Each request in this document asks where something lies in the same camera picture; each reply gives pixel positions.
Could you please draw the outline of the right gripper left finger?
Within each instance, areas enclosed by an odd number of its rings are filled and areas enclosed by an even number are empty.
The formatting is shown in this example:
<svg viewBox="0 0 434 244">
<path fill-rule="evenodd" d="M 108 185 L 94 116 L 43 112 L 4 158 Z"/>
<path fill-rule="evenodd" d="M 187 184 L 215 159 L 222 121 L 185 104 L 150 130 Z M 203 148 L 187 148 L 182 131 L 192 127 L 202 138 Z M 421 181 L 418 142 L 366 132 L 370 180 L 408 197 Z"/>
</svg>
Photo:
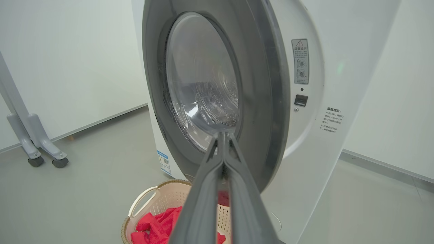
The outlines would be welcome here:
<svg viewBox="0 0 434 244">
<path fill-rule="evenodd" d="M 169 244 L 217 243 L 218 183 L 222 178 L 224 132 L 213 136 L 182 207 Z"/>
</svg>

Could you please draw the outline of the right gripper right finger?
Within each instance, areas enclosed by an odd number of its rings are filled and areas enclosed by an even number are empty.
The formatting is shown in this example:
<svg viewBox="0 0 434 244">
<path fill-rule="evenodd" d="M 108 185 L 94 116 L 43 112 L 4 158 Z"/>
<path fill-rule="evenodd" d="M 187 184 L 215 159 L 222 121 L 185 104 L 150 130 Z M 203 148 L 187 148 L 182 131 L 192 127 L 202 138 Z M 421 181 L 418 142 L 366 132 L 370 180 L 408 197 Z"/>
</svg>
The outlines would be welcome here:
<svg viewBox="0 0 434 244">
<path fill-rule="evenodd" d="M 233 134 L 224 132 L 233 244 L 280 244 L 260 192 Z"/>
</svg>

